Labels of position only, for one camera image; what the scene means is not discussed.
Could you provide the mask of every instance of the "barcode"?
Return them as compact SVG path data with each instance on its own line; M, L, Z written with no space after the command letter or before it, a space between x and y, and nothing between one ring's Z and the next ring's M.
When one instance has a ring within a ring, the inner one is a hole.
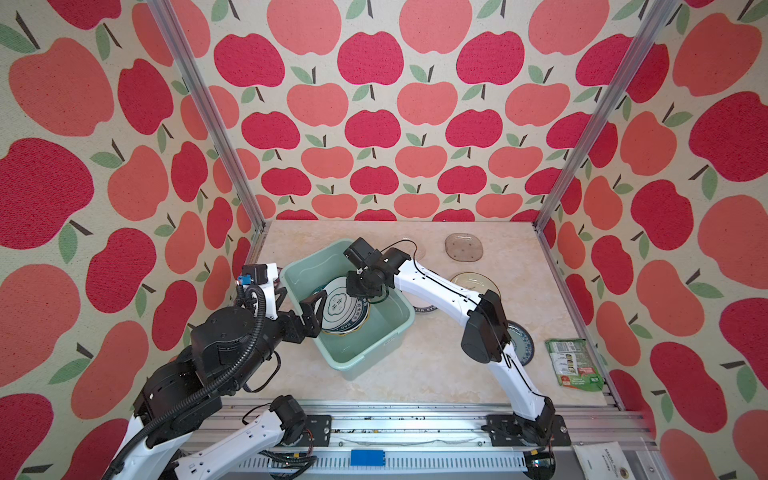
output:
M578 348L573 342L553 342L552 346L557 353L578 352Z

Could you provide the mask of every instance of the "green plastic bin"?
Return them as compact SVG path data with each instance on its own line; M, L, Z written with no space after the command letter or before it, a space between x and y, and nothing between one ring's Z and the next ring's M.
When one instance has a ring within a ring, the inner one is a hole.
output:
M350 239L337 240L305 259L297 260L280 272L294 306L331 280L345 276L354 267L344 256ZM323 358L347 380L355 379L402 344L403 333L413 324L415 312L399 290L370 306L365 323L344 336L321 332L314 339Z

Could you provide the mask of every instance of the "apple patterned wallpaper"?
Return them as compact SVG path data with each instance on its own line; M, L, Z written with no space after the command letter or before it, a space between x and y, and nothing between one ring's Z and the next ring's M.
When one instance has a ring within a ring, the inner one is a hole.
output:
M251 224L146 3L8 0L0 44L0 479L92 480Z
M617 151L590 155L551 222L600 359L677 480L768 478L766 13L681 3L650 52L669 54L661 88L630 85Z
M532 221L647 8L194 1L211 32L198 66L264 216L309 220ZM654 51L631 100L668 64ZM606 131L594 161L617 140Z

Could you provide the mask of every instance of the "green snack package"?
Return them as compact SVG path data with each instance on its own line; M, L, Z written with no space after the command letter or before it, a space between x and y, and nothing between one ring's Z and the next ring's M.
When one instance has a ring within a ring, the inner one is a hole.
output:
M603 378L595 369L584 339L550 339L546 342L558 383L585 392L600 392Z

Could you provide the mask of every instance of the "blue block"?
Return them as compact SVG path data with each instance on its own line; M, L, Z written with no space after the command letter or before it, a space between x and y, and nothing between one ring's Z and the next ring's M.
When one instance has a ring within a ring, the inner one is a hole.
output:
M352 450L352 459L349 463L353 467L383 467L383 450Z

